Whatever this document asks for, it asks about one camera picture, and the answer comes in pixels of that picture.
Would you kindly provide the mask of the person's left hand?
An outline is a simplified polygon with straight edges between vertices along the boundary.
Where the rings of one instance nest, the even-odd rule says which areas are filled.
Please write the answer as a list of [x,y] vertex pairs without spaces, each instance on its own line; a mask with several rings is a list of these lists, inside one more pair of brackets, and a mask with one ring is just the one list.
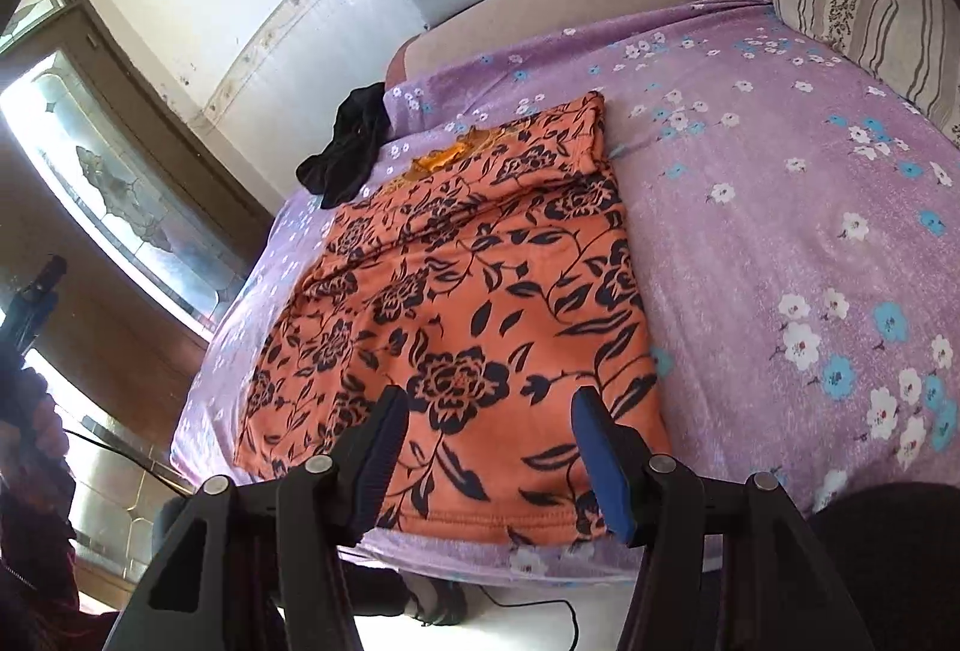
[[46,466],[64,467],[68,436],[41,375],[23,368],[13,375],[11,389],[25,406],[28,425],[2,424],[2,481],[21,502],[50,508],[57,485]]

